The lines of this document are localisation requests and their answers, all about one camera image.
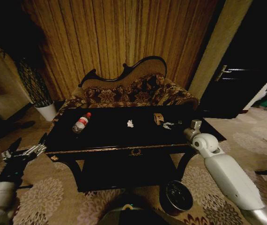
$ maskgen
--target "dark bowl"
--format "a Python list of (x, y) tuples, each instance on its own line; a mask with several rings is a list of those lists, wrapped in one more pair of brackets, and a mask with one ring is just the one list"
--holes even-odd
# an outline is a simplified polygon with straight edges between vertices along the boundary
[(160, 204), (166, 213), (171, 216), (178, 216), (193, 206), (193, 197), (183, 183), (172, 180), (161, 186)]

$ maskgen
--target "black coffee table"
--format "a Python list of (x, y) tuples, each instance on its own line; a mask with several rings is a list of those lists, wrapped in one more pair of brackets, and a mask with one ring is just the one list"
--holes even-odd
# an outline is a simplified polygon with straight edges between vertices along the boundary
[[(73, 124), (87, 112), (92, 113), (87, 127), (74, 134)], [(154, 113), (175, 125), (158, 126)], [(180, 180), (196, 154), (183, 135), (193, 119), (201, 118), (189, 105), (68, 109), (48, 135), (45, 153), (71, 169), (79, 192), (161, 185)], [(200, 130), (225, 140), (205, 120)], [(172, 153), (185, 153), (177, 168)], [(76, 160), (82, 159), (81, 170)]]

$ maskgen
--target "patterned carpet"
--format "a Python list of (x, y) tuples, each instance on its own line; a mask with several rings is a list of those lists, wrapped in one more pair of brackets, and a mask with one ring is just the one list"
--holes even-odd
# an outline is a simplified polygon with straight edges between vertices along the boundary
[[(34, 120), (36, 124), (24, 130), (16, 130), (0, 139), (0, 153), (20, 136), (23, 137), (21, 148), (37, 143), (50, 126), (34, 108), (27, 111), (21, 122), (28, 120)], [(267, 111), (251, 108), (248, 113), (235, 119), (207, 121), (227, 138), (220, 146), (247, 172), (267, 204), (267, 176), (254, 173), (254, 170), (267, 169)], [(172, 155), (176, 165), (181, 156)], [(0, 158), (0, 170), (3, 166)], [(24, 185), (32, 183), (34, 187), (18, 190), (20, 207), (14, 217), (15, 225), (94, 225), (109, 206), (109, 202), (123, 192), (117, 189), (78, 193), (67, 166), (52, 163), (45, 155), (27, 166), (23, 180)], [(176, 217), (183, 224), (248, 224), (237, 207), (216, 186), (200, 156), (191, 160), (182, 182), (190, 189), (194, 198), (193, 207)], [(133, 192), (144, 196), (154, 209), (162, 210), (158, 199), (159, 187), (141, 187)]]

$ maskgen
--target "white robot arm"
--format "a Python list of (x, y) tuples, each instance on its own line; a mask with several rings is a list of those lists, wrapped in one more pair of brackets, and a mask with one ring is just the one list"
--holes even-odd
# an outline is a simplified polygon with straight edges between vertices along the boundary
[(184, 131), (190, 145), (204, 158), (204, 164), (223, 194), (233, 201), (253, 225), (267, 225), (267, 207), (260, 193), (235, 159), (220, 148), (211, 134), (201, 134), (200, 120)]

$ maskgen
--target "dark doorway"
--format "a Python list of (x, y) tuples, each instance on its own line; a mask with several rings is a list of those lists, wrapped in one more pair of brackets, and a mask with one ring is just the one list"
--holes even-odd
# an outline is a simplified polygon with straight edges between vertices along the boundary
[(254, 0), (204, 92), (199, 109), (205, 117), (234, 118), (266, 82), (267, 1)]

